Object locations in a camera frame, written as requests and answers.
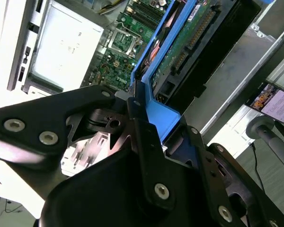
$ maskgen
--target motherboard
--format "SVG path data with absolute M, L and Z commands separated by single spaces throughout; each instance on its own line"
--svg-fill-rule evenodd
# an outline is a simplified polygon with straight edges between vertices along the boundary
M 128 91 L 131 72 L 171 1 L 129 0 L 108 32 L 99 65 L 87 72 L 81 86 L 100 84 Z

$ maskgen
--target smartphone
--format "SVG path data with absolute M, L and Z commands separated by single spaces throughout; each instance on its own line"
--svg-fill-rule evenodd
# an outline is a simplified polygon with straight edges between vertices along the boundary
M 245 105 L 284 123 L 284 90 L 276 85 L 263 82 Z

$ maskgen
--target label sticker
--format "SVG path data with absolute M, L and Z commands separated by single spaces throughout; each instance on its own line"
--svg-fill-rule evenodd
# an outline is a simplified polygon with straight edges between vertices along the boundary
M 264 84 L 263 86 L 260 87 L 258 95 L 249 100 L 247 105 L 284 122 L 284 91 L 271 84 Z
M 197 4 L 197 5 L 195 6 L 194 10 L 191 12 L 191 14 L 190 14 L 190 16 L 189 16 L 189 18 L 188 18 L 187 21 L 190 22 L 190 21 L 192 21 L 192 20 L 194 19 L 195 14 L 196 14 L 197 11 L 199 10 L 200 6 L 201 6 L 201 4 Z

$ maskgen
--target bolt head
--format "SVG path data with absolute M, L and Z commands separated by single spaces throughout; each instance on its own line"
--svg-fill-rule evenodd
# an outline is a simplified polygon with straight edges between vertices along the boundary
M 24 122 L 19 119 L 9 119 L 4 122 L 3 126 L 6 130 L 12 132 L 19 132 L 25 128 Z
M 194 134 L 198 134 L 198 130 L 195 129 L 195 128 L 191 128 L 191 131 L 192 131 Z
M 219 210 L 219 214 L 222 216 L 222 218 L 225 221 L 232 222 L 232 215 L 225 206 L 219 206 L 218 210 Z
M 168 188 L 161 183 L 157 183 L 155 185 L 155 193 L 163 200 L 167 200 L 169 198 Z
M 271 225 L 271 227 L 279 227 L 274 220 L 269 220 L 269 224 Z
M 217 146 L 217 149 L 220 151 L 220 152 L 223 152 L 224 151 L 224 149 L 223 149 L 223 147 L 221 147 L 221 146 Z
M 138 101 L 136 101 L 136 100 L 134 100 L 133 103 L 135 103 L 135 104 L 138 105 L 138 106 L 141 106 L 141 104 L 140 104 Z
M 102 91 L 102 94 L 106 97 L 110 97 L 110 94 L 107 91 Z
M 58 136 L 52 131 L 44 131 L 39 135 L 39 140 L 45 145 L 54 145 L 58 142 Z

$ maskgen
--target blue plastic tab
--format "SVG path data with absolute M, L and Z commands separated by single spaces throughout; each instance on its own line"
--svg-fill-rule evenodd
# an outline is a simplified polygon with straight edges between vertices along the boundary
M 142 54 L 141 58 L 139 59 L 136 67 L 132 71 L 131 74 L 131 82 L 134 82 L 134 74 L 137 68 L 142 63 L 147 51 L 151 48 L 152 42 L 157 36 L 160 28 L 164 25 L 164 21 L 171 10 L 172 5 L 174 4 L 174 0 L 169 5 L 163 19 L 161 20 L 158 28 L 156 29 L 151 41 L 147 45 L 144 53 Z M 152 94 L 151 88 L 151 76 L 154 74 L 156 69 L 158 68 L 159 64 L 163 60 L 164 56 L 166 55 L 167 51 L 171 47 L 173 41 L 177 37 L 178 33 L 182 29 L 184 23 L 187 21 L 193 7 L 195 6 L 196 0 L 188 0 L 185 4 L 184 8 L 182 9 L 179 17 L 177 18 L 176 22 L 174 23 L 170 33 L 166 37 L 163 45 L 161 46 L 160 50 L 158 51 L 154 61 L 149 66 L 148 70 L 142 77 L 141 81 L 145 83 L 145 94 L 146 94 L 146 112 L 149 118 L 149 122 L 154 124 L 157 127 L 157 131 L 160 137 L 161 142 L 167 137 L 169 132 L 173 129 L 173 127 L 177 124 L 180 120 L 181 115 L 179 112 L 169 108 L 168 106 L 156 101 Z
M 273 3 L 274 0 L 261 0 L 261 1 L 264 3 L 270 4 L 270 3 Z

